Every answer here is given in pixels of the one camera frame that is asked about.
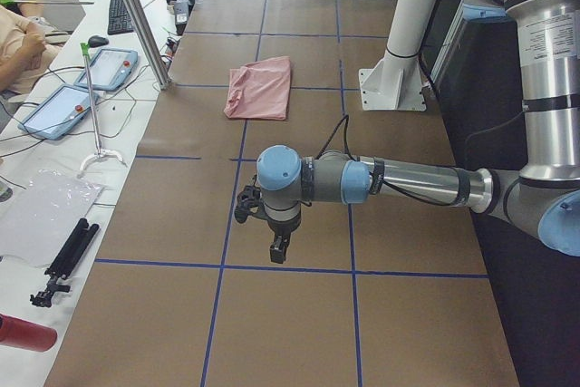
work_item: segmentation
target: blue joint cap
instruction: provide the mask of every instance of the blue joint cap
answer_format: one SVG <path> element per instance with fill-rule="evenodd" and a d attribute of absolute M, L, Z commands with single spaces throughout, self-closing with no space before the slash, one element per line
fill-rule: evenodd
<path fill-rule="evenodd" d="M 559 198 L 540 219 L 540 240 L 569 256 L 580 256 L 580 190 Z"/>
<path fill-rule="evenodd" d="M 341 177 L 341 200 L 344 204 L 360 204 L 366 201 L 371 187 L 371 177 L 366 164 L 349 160 Z"/>
<path fill-rule="evenodd" d="M 280 190 L 300 177 L 302 163 L 296 151 L 286 145 L 275 145 L 257 158 L 257 181 L 266 190 Z"/>
<path fill-rule="evenodd" d="M 501 23 L 511 20 L 500 6 L 463 4 L 463 20 L 468 22 Z"/>

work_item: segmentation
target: pink cloth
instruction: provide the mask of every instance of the pink cloth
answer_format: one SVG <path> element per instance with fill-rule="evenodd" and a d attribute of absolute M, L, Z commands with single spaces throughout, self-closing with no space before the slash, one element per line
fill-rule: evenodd
<path fill-rule="evenodd" d="M 224 113 L 228 118 L 285 120 L 290 72 L 288 56 L 248 63 L 230 70 Z"/>

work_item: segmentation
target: tablet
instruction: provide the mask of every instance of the tablet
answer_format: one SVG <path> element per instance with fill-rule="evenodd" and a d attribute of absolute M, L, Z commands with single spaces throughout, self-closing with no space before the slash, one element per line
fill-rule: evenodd
<path fill-rule="evenodd" d="M 98 98 L 97 94 L 93 94 L 95 101 Z M 47 140 L 58 140 L 72 129 L 90 108 L 91 102 L 86 88 L 63 84 L 28 114 L 18 124 L 18 128 Z"/>
<path fill-rule="evenodd" d="M 138 60 L 137 52 L 129 49 L 102 47 L 92 57 L 91 82 L 94 91 L 115 91 L 126 81 Z M 75 86 L 87 87 L 86 72 L 77 78 Z"/>

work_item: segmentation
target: white table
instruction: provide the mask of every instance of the white table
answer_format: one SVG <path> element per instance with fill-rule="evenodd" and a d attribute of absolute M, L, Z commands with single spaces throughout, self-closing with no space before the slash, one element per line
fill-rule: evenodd
<path fill-rule="evenodd" d="M 175 33 L 173 16 L 168 12 L 165 0 L 141 0 L 141 4 L 144 6 L 156 43 L 161 48 L 167 40 L 169 32 Z M 108 7 L 109 0 L 99 0 L 95 5 L 87 8 L 87 15 L 51 65 L 52 69 L 83 65 L 80 43 L 86 42 L 94 34 L 106 35 Z M 140 68 L 148 64 L 138 36 L 131 33 L 108 37 L 110 47 L 131 48 L 138 51 L 140 60 L 129 79 L 132 80 Z M 70 73 L 59 73 L 59 75 L 68 83 L 73 83 L 80 72 L 80 70 L 73 70 Z M 60 84 L 61 81 L 54 75 L 46 76 L 36 84 L 28 101 L 42 102 Z M 48 280 L 48 276 L 44 275 L 45 267 L 34 268 L 18 258 L 8 256 L 5 256 L 0 262 L 0 313 L 47 325 L 58 332 L 56 345 L 45 353 L 0 346 L 0 378 L 2 379 L 0 383 L 2 385 L 19 387 L 43 385 L 53 365 L 82 287 L 90 272 L 92 261 L 111 219 L 114 205 L 121 194 L 121 189 L 134 160 L 137 144 L 145 131 L 157 100 L 159 86 L 151 68 L 146 69 L 129 90 L 135 101 L 126 92 L 121 92 L 113 99 L 98 106 L 101 133 L 112 135 L 119 130 L 134 105 L 130 121 L 121 133 L 113 139 L 102 139 L 103 148 L 118 150 L 126 160 L 127 166 L 121 165 L 116 159 L 106 159 L 93 162 L 85 172 L 83 179 L 103 184 L 106 188 L 97 199 L 98 203 L 104 205 L 93 205 L 86 216 L 89 223 L 99 224 L 101 228 L 82 261 L 66 282 L 71 286 L 71 292 L 68 294 L 57 293 L 53 298 L 51 308 L 32 306 L 29 295 L 36 295 L 38 291 L 45 289 Z M 31 107 L 22 107 L 15 117 L 21 120 L 32 109 Z M 10 121 L 0 135 L 0 139 L 22 134 L 16 126 L 16 121 Z M 79 131 L 92 131 L 90 116 L 85 117 L 73 129 L 73 132 Z M 0 142 L 0 155 L 20 150 L 35 142 L 37 140 L 30 137 L 2 141 Z M 67 136 L 57 141 L 47 140 L 27 151 L 4 158 L 4 162 L 0 164 L 0 174 L 23 186 L 27 185 L 31 177 L 41 169 L 54 170 L 65 176 L 76 177 L 82 160 L 94 151 L 92 132 L 80 136 Z M 14 198 L 22 194 L 22 189 L 14 188 Z M 0 219 L 13 201 L 12 198 L 5 203 L 0 203 Z"/>

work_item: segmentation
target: white pillar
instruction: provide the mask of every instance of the white pillar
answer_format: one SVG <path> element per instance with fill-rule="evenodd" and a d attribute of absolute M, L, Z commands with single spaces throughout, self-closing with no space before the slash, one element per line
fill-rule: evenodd
<path fill-rule="evenodd" d="M 366 111 L 425 111 L 417 54 L 436 0 L 398 0 L 384 57 L 360 70 Z"/>

